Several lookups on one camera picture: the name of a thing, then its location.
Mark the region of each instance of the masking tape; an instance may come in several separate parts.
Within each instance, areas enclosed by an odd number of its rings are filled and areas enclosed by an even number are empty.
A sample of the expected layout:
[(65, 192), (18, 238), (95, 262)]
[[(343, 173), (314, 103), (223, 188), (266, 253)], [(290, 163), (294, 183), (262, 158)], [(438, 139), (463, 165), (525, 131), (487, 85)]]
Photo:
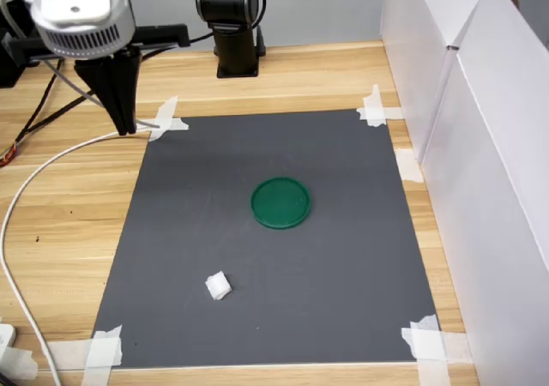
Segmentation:
[(378, 127), (387, 124), (377, 84), (374, 84), (371, 94), (364, 97), (364, 109), (357, 109), (357, 112), (360, 114), (360, 120), (366, 120), (369, 126)]
[(418, 360), (421, 386), (450, 386), (448, 363), (473, 363), (467, 336), (441, 332), (434, 315), (410, 322), (410, 328), (402, 328), (401, 334)]
[(120, 366), (122, 364), (120, 329), (121, 327), (107, 333), (96, 332), (93, 339), (84, 341), (48, 342), (55, 366), (60, 371)]
[(30, 350), (0, 347), (0, 372), (12, 380), (34, 380), (38, 376), (38, 363)]
[(118, 362), (118, 357), (120, 363), (122, 363), (121, 331), (122, 326), (118, 326), (107, 333), (95, 332), (94, 340), (87, 356), (86, 370), (84, 371), (81, 386), (106, 386), (109, 384), (111, 368), (115, 362)]
[(395, 157), (402, 180), (424, 183), (423, 173), (411, 148), (397, 148), (395, 150)]
[(188, 130), (189, 125), (183, 123), (180, 118), (173, 118), (175, 109), (178, 106), (178, 96), (174, 96), (166, 103), (159, 107), (155, 119), (146, 119), (148, 123), (160, 126), (159, 129), (152, 129), (151, 136), (148, 138), (150, 142), (158, 140), (168, 130)]

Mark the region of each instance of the black cable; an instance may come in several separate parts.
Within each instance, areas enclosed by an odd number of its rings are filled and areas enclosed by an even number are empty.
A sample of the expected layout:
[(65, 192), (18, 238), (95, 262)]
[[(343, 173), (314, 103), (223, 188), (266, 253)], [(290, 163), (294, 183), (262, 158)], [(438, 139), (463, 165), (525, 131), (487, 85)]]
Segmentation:
[[(63, 63), (64, 63), (63, 58), (60, 58), (59, 60), (57, 60), (57, 70), (61, 69), (61, 67), (63, 66)], [(25, 134), (27, 133), (28, 128), (31, 126), (31, 124), (33, 124), (34, 119), (41, 112), (42, 107), (44, 107), (44, 103), (47, 100), (48, 95), (50, 94), (51, 87), (53, 86), (53, 83), (55, 82), (56, 78), (57, 78), (56, 74), (54, 74), (51, 77), (50, 82), (48, 83), (47, 87), (45, 88), (44, 94), (42, 94), (42, 99), (40, 99), (40, 102), (38, 103), (38, 106), (36, 107), (36, 110), (34, 111), (33, 115), (28, 119), (27, 124), (25, 124), (25, 127), (23, 127), (23, 129), (19, 132), (19, 135), (17, 135), (17, 137), (15, 138), (16, 143), (20, 142), (23, 139), (23, 137), (25, 137)]]
[(2, 373), (0, 373), (0, 384), (2, 386), (17, 386), (16, 383), (9, 380), (6, 376), (4, 376)]
[(259, 24), (262, 22), (263, 17), (265, 16), (265, 12), (267, 11), (267, 0), (263, 0), (263, 7), (261, 9), (261, 13), (259, 14), (259, 17), (257, 17), (256, 22), (252, 26), (252, 29), (255, 29)]
[(192, 45), (195, 44), (195, 43), (198, 43), (199, 41), (203, 41), (205, 39), (209, 39), (210, 37), (213, 37), (214, 34), (213, 33), (208, 33), (208, 34), (204, 34), (203, 36), (200, 36), (200, 37), (197, 37), (196, 39), (191, 39), (189, 40), (189, 43), (191, 43)]

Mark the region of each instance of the wooden table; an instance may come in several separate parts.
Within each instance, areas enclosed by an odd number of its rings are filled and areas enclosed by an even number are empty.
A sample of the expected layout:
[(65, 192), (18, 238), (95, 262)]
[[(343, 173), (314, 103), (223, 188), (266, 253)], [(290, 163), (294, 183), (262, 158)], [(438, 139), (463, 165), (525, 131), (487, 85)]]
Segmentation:
[[(153, 118), (178, 95), (176, 116), (308, 112), (363, 105), (374, 84), (385, 106), (399, 100), (383, 43), (281, 47), (268, 51), (256, 79), (218, 80), (211, 52), (166, 53), (147, 61), (139, 78), (137, 116)], [(67, 75), (75, 76), (70, 64)], [(0, 142), (12, 140), (39, 102), (51, 72), (27, 69), (17, 86), (0, 91)], [(75, 98), (56, 82), (41, 118)], [(87, 101), (32, 135), (21, 155), (0, 169), (0, 213), (15, 191), (48, 158), (114, 130), (105, 111)], [(395, 148), (410, 148), (404, 121), (389, 121)], [(18, 202), (6, 240), (17, 283), (48, 341), (87, 339), (92, 334), (106, 279), (136, 183), (148, 135), (94, 144), (44, 170)], [(463, 332), (462, 319), (424, 184), (404, 189), (442, 330)], [(5, 278), (0, 278), (0, 315), (17, 328), (15, 346), (33, 350), (39, 379), (53, 384), (39, 344)], [(416, 385), (415, 363), (287, 365), (231, 368), (117, 370), (110, 384), (198, 385)], [(472, 365), (451, 365), (452, 384), (477, 384)], [(64, 373), (80, 384), (81, 373)]]

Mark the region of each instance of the wire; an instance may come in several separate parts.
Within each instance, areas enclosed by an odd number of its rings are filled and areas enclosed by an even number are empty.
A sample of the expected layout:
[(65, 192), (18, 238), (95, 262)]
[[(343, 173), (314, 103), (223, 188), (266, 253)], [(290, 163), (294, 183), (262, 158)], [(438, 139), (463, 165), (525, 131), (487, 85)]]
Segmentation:
[(46, 66), (48, 66), (50, 68), (50, 70), (53, 73), (55, 73), (57, 75), (57, 77), (59, 77), (61, 80), (63, 80), (65, 83), (67, 83), (67, 85), (69, 85), (69, 87), (72, 88), (75, 92), (80, 94), (81, 97), (95, 103), (99, 107), (103, 107), (103, 104), (99, 100), (93, 98), (90, 94), (87, 94), (81, 88), (76, 86), (75, 83), (70, 81), (69, 78), (66, 75), (63, 74), (63, 72), (61, 72), (61, 71), (57, 70), (55, 67), (53, 67), (53, 64), (51, 64), (48, 60), (44, 60), (44, 63), (45, 63)]
[(152, 124), (152, 123), (149, 123), (149, 122), (144, 122), (142, 120), (137, 120), (136, 119), (136, 123), (140, 124), (141, 126), (149, 127), (150, 129), (159, 129), (160, 128), (160, 126), (158, 124)]
[(252, 29), (255, 29), (257, 26), (259, 26), (261, 24), (261, 22), (263, 21), (263, 17), (265, 16), (266, 11), (267, 11), (267, 0), (263, 0), (263, 6), (262, 6), (262, 9), (261, 9), (261, 13), (259, 14), (259, 17), (257, 17), (257, 20), (254, 23), (254, 25), (252, 26)]
[[(149, 129), (139, 128), (138, 132), (148, 131)], [(56, 384), (56, 386), (61, 386), (61, 380), (59, 379), (59, 375), (57, 373), (57, 369), (55, 366), (55, 362), (53, 360), (53, 357), (51, 356), (50, 349), (45, 341), (44, 336), (40, 332), (40, 329), (38, 327), (38, 324), (34, 320), (34, 317), (31, 313), (31, 311), (28, 309), (27, 304), (25, 303), (25, 299), (21, 295), (21, 292), (19, 291), (19, 288), (17, 287), (17, 284), (15, 283), (15, 279), (12, 276), (11, 272), (9, 271), (8, 264), (6, 263), (6, 257), (4, 253), (4, 243), (6, 239), (6, 230), (8, 228), (9, 218), (11, 217), (15, 204), (19, 200), (19, 197), (21, 197), (21, 194), (23, 191), (27, 188), (27, 186), (31, 183), (31, 181), (40, 173), (42, 172), (46, 167), (48, 167), (51, 163), (53, 163), (55, 160), (60, 159), (61, 157), (65, 156), (66, 154), (69, 154), (71, 152), (74, 152), (75, 150), (78, 150), (79, 148), (83, 148), (89, 144), (102, 142), (107, 139), (111, 139), (114, 137), (118, 137), (117, 132), (109, 133), (108, 135), (95, 137), (92, 140), (88, 140), (87, 142), (83, 142), (80, 144), (77, 144), (76, 146), (73, 146), (72, 148), (68, 148), (67, 150), (61, 152), (60, 154), (56, 154), (51, 159), (46, 161), (42, 166), (40, 166), (38, 169), (36, 169), (33, 174), (31, 174), (27, 180), (23, 183), (23, 185), (19, 188), (19, 190), (15, 193), (15, 196), (8, 207), (8, 212), (6, 213), (6, 216), (4, 217), (3, 224), (2, 224), (2, 230), (0, 231), (0, 263), (2, 264), (3, 272), (6, 274), (6, 278), (8, 279), (8, 283), (11, 286), (11, 289), (14, 292), (15, 297), (17, 298), (17, 301), (19, 302), (19, 305), (21, 305), (21, 308), (23, 309), (23, 312), (25, 313), (25, 316), (27, 317), (28, 322), (31, 324), (34, 333), (36, 334), (36, 337), (38, 337), (39, 343), (42, 347), (42, 353), (45, 355), (45, 358), (48, 362), (48, 365), (51, 369), (51, 374), (53, 375), (53, 380)]]
[(191, 43), (192, 45), (194, 45), (195, 43), (198, 43), (199, 41), (203, 41), (203, 40), (205, 40), (205, 39), (209, 39), (210, 37), (213, 37), (213, 36), (214, 36), (213, 33), (204, 34), (203, 36), (197, 37), (196, 39), (191, 39), (191, 40), (189, 40), (189, 43)]
[[(31, 3), (33, 0), (25, 0), (25, 1), (27, 3)], [(11, 26), (11, 28), (14, 29), (15, 34), (17, 34), (17, 37), (19, 37), (20, 39), (25, 39), (27, 36), (19, 28), (19, 26), (17, 25), (17, 22), (15, 21), (15, 19), (13, 18), (11, 13), (9, 12), (8, 0), (0, 0), (0, 9), (2, 10), (2, 14), (3, 14), (4, 18), (6, 19), (6, 21), (8, 22), (8, 24)], [(103, 105), (101, 104), (101, 102), (99, 100), (94, 99), (92, 96), (90, 96), (89, 94), (84, 92), (81, 88), (76, 86), (75, 83), (70, 81), (69, 78), (66, 75), (64, 75), (61, 70), (56, 69), (53, 66), (53, 64), (51, 64), (48, 60), (44, 60), (44, 63), (45, 63), (46, 66), (48, 66), (50, 68), (50, 70), (53, 73), (55, 73), (57, 75), (57, 77), (59, 77), (61, 80), (63, 80), (65, 83), (67, 83), (69, 85), (69, 87), (72, 88), (73, 90), (75, 90), (78, 94), (80, 94), (80, 96), (88, 99), (89, 101), (92, 101), (93, 103), (95, 103), (99, 107), (103, 107)]]
[[(64, 64), (64, 59), (60, 58), (57, 61), (57, 69), (60, 70), (63, 64)], [(57, 75), (54, 73), (50, 79), (50, 82), (45, 88), (44, 94), (42, 94), (42, 99), (40, 99), (40, 102), (38, 103), (36, 110), (34, 111), (33, 115), (28, 119), (27, 123), (25, 124), (25, 127), (23, 127), (23, 129), (19, 132), (19, 135), (17, 135), (17, 137), (15, 138), (15, 142), (20, 142), (23, 139), (23, 137), (27, 133), (28, 128), (31, 126), (31, 124), (33, 124), (34, 119), (42, 111), (42, 107), (44, 107), (45, 101), (47, 100), (48, 95), (50, 94), (51, 88), (53, 87), (53, 83), (55, 82), (56, 79), (57, 79)]]

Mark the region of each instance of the green circular object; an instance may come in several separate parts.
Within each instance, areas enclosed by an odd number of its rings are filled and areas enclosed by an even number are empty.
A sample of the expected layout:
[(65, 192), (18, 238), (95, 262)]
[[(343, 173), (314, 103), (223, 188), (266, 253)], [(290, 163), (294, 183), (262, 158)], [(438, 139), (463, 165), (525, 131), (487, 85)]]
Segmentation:
[(251, 209), (262, 225), (289, 229), (307, 218), (311, 211), (309, 191), (293, 178), (271, 178), (251, 195)]

